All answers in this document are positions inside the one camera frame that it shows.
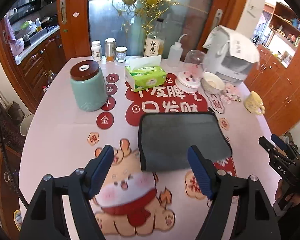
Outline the wooden kitchen counter cabinet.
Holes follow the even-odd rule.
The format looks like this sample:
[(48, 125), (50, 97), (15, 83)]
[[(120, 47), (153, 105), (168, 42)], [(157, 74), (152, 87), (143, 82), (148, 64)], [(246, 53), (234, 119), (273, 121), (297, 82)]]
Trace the wooden kitchen counter cabinet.
[(0, 63), (14, 91), (25, 107), (34, 113), (43, 98), (49, 71), (58, 74), (66, 63), (59, 26), (50, 29), (22, 54), (17, 64), (5, 33), (4, 20), (0, 22)]

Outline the small clear glass jar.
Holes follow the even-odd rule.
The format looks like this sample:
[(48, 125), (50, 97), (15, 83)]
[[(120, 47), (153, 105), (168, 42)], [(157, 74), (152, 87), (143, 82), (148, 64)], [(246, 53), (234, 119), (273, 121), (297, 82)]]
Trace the small clear glass jar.
[(116, 61), (118, 63), (124, 63), (126, 61), (127, 48), (124, 46), (119, 46), (115, 48), (116, 51)]

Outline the glass dome ornament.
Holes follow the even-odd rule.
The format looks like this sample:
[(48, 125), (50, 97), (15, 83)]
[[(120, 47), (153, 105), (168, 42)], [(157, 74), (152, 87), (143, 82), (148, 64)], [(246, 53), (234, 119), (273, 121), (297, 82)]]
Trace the glass dome ornament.
[(191, 50), (186, 54), (183, 70), (179, 72), (175, 84), (185, 93), (196, 93), (204, 72), (203, 60), (205, 53)]

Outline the white appliance with cloth cover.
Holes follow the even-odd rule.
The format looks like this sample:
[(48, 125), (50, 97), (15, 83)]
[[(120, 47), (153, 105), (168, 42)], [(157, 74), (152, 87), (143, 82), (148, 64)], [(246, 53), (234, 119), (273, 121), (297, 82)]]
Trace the white appliance with cloth cover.
[(222, 25), (215, 27), (204, 45), (203, 66), (223, 81), (239, 86), (260, 65), (260, 53), (250, 39)]

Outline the teal ceramic jar brown lid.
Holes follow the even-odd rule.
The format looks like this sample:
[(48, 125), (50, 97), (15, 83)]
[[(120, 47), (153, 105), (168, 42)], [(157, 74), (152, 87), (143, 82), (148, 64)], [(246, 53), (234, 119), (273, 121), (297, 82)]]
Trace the teal ceramic jar brown lid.
[(106, 103), (106, 82), (98, 62), (79, 62), (71, 68), (70, 76), (71, 88), (79, 109), (93, 112)]

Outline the pink cartoon tablecloth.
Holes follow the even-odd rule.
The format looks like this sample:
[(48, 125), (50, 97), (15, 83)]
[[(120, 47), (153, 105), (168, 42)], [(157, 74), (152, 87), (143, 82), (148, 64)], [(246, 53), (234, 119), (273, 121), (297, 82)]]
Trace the pink cartoon tablecloth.
[(130, 98), (126, 97), (129, 88), (124, 66), (102, 61), (104, 76), (114, 80), (110, 85), (114, 94), (104, 109), (85, 112), (77, 107), (70, 85), (70, 69), (79, 62), (81, 58), (67, 62), (34, 114), (19, 171), (19, 187), (27, 200), (45, 174), (67, 176), (85, 167), (105, 145), (110, 145), (115, 157), (105, 187), (119, 188), (110, 205), (119, 208), (133, 204), (152, 192), (155, 197), (146, 206), (150, 216), (137, 228), (129, 224), (127, 215), (106, 214), (103, 204), (93, 200), (91, 207), (106, 239), (194, 239), (209, 207), (192, 171), (142, 172), (138, 127), (126, 120), (130, 106), (134, 106), (134, 115), (140, 115), (152, 109), (166, 111), (190, 105), (200, 111), (211, 107), (230, 143), (232, 156), (218, 161), (217, 167), (241, 178), (256, 175), (269, 200), (274, 201), (279, 175), (269, 166), (268, 155), (258, 144), (260, 137), (271, 136), (264, 117), (248, 112), (240, 102), (213, 104), (215, 97), (203, 90), (197, 96), (173, 94), (175, 77), (184, 65), (169, 67), (165, 61), (161, 65), (169, 74), (167, 82), (161, 88), (133, 93)]

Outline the wooden cabinet right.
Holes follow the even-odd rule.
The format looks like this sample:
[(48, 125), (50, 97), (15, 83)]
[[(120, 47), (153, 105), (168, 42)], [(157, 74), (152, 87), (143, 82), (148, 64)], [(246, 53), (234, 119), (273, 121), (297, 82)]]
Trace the wooden cabinet right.
[(270, 131), (283, 135), (300, 121), (300, 19), (281, 2), (265, 4), (261, 19), (253, 36), (260, 67), (244, 83), (263, 100)]

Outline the green tissue box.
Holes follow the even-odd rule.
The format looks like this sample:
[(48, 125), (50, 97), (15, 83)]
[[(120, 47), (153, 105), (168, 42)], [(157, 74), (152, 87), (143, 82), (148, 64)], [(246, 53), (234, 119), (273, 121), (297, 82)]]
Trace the green tissue box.
[(162, 85), (166, 72), (161, 68), (161, 55), (131, 59), (125, 66), (125, 79), (133, 92)]

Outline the metal lidded amber jar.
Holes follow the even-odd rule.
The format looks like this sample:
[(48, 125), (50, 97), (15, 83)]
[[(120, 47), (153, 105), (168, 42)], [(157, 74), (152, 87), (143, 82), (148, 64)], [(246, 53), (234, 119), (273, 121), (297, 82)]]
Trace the metal lidded amber jar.
[(105, 54), (107, 62), (115, 61), (115, 48), (116, 48), (116, 40), (115, 38), (106, 38), (105, 39)]

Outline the white squeeze wash bottle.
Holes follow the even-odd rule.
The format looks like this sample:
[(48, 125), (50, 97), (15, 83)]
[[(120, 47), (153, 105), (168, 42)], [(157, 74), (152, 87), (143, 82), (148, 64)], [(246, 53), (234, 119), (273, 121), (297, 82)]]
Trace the white squeeze wash bottle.
[(177, 67), (180, 61), (180, 58), (182, 56), (183, 53), (183, 48), (182, 48), (182, 44), (181, 44), (181, 39), (186, 36), (187, 34), (183, 34), (179, 37), (178, 41), (174, 43), (174, 45), (172, 45), (170, 47), (170, 51), (168, 54), (168, 58), (167, 58), (167, 65), (169, 67)]

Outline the white pill bottle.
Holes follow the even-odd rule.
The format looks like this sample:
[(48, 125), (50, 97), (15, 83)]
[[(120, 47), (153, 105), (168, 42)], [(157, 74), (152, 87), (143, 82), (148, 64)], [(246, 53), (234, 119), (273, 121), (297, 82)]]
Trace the white pill bottle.
[(91, 54), (95, 61), (102, 60), (102, 46), (99, 40), (93, 41), (91, 45)]

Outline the pink plush toy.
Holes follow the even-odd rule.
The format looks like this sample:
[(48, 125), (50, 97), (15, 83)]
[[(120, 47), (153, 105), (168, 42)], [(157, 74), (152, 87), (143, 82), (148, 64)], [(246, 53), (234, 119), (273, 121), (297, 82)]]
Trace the pink plush toy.
[(233, 101), (241, 102), (241, 97), (237, 90), (237, 87), (230, 83), (225, 84), (225, 88), (221, 91), (221, 100), (224, 103), (230, 104)]

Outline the gold wall ornament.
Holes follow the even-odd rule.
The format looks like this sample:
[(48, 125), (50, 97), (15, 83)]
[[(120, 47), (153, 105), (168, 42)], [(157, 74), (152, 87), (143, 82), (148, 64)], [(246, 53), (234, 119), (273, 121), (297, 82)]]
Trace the gold wall ornament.
[(155, 20), (167, 12), (171, 6), (179, 5), (176, 0), (112, 0), (111, 5), (119, 16), (141, 19), (142, 28), (148, 34), (154, 29)]

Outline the clear liquor bottle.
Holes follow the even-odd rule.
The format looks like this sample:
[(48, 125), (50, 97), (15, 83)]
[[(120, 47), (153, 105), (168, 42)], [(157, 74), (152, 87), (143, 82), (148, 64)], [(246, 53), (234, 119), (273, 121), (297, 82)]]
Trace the clear liquor bottle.
[(154, 30), (147, 35), (143, 54), (145, 57), (163, 54), (165, 43), (163, 22), (162, 18), (157, 18)]

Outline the grey towel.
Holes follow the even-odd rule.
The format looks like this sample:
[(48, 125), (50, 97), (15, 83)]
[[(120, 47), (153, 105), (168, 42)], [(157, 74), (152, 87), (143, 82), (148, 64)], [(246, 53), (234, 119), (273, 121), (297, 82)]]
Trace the grey towel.
[(139, 122), (141, 170), (168, 172), (190, 168), (187, 152), (197, 146), (212, 162), (232, 156), (215, 113), (147, 113)]

